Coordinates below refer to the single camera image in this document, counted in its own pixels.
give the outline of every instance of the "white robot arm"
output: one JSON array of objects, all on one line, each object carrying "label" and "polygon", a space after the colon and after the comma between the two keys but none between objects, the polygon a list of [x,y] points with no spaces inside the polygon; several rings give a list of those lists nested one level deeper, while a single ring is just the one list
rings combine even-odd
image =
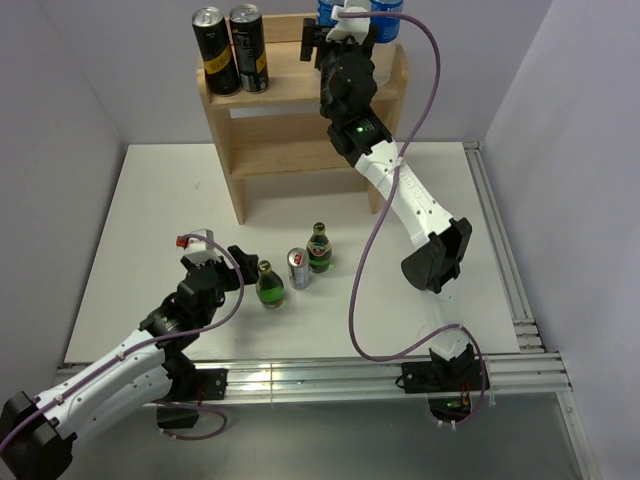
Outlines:
[{"label": "white robot arm", "polygon": [[[433,330],[459,322],[455,313],[454,280],[460,273],[471,237],[471,224],[456,220],[427,191],[410,166],[398,158],[391,133],[371,108],[377,92],[371,54],[376,30],[368,18],[341,18],[340,12],[366,12],[361,2],[347,0],[334,7],[335,27],[305,20],[300,59],[310,61],[316,48],[315,67],[321,72],[320,113],[331,120],[329,138],[336,151],[388,199],[394,176],[398,186],[391,207],[405,226],[415,252],[402,261],[405,278],[419,290],[435,295],[430,326]],[[468,350],[459,331],[449,331],[432,342],[432,353],[448,362]]]},{"label": "white robot arm", "polygon": [[[1,457],[19,480],[58,478],[80,447],[141,405],[163,398],[196,398],[202,386],[182,350],[199,335],[184,333],[208,326],[225,292],[237,290],[240,280],[201,240],[213,240],[210,231],[192,235],[200,239],[178,239],[185,248],[185,279],[137,330],[69,380],[34,398],[20,392],[4,404]],[[256,283],[257,255],[246,255],[235,246],[228,250],[244,283]]]}]

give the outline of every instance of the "white wall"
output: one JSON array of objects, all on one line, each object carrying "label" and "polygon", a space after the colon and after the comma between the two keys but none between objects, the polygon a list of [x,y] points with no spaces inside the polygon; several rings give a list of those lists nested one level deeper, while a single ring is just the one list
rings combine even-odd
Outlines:
[{"label": "white wall", "polygon": [[[128,143],[211,142],[195,84],[191,14],[201,0],[41,0]],[[214,4],[227,12],[238,0]],[[261,0],[269,14],[310,12],[316,0]],[[442,48],[441,89],[421,139],[484,138],[551,0],[406,0]],[[426,101],[432,53],[402,28],[410,90],[399,137]]]},{"label": "white wall", "polygon": [[608,479],[640,471],[640,2],[555,0],[485,161]]},{"label": "white wall", "polygon": [[34,0],[2,3],[0,85],[1,405],[51,385],[123,150]]}]

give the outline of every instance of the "wooden shelf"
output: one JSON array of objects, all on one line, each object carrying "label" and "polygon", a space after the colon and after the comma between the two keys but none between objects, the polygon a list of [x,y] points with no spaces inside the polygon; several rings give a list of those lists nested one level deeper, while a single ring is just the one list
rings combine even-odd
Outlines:
[{"label": "wooden shelf", "polygon": [[[229,196],[239,224],[245,221],[244,180],[264,175],[347,171],[327,135],[328,120],[320,113],[232,118],[231,109],[278,107],[320,101],[320,74],[313,62],[300,61],[304,18],[314,14],[265,15],[264,33],[269,68],[269,88],[259,94],[240,91],[231,97],[212,95],[207,87],[202,59],[197,69],[198,91],[216,143]],[[372,106],[387,128],[395,133],[408,80],[402,45],[396,45],[389,82],[378,90]],[[364,183],[372,213],[381,197]]]},{"label": "wooden shelf", "polygon": [[329,142],[328,126],[329,121],[315,113],[234,119],[231,176],[350,170]]},{"label": "wooden shelf", "polygon": [[[318,103],[320,72],[313,62],[300,61],[300,42],[267,43],[269,88],[260,94],[239,91],[230,97],[209,95],[211,108],[248,108]],[[398,85],[389,82],[376,94],[376,100],[391,100],[398,96]]]}]

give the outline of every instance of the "black can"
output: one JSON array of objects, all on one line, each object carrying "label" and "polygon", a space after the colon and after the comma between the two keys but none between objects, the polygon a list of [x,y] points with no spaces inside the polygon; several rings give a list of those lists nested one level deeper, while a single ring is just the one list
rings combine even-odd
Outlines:
[{"label": "black can", "polygon": [[202,54],[209,90],[216,95],[233,95],[240,89],[240,79],[224,15],[217,8],[204,7],[193,14],[191,24]]},{"label": "black can", "polygon": [[229,23],[242,88],[251,93],[264,92],[269,86],[269,71],[260,10],[250,3],[238,5],[231,9]]}]

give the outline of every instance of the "green glass bottle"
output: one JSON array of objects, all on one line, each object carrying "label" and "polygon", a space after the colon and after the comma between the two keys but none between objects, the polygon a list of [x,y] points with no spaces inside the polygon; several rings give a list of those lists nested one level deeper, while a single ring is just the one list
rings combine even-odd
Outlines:
[{"label": "green glass bottle", "polygon": [[331,265],[331,242],[325,232],[324,223],[316,223],[313,226],[313,235],[307,243],[309,266],[316,273],[326,272]]},{"label": "green glass bottle", "polygon": [[258,283],[256,293],[267,308],[278,308],[284,302],[284,283],[280,276],[271,270],[271,263],[262,260],[258,264]]}]

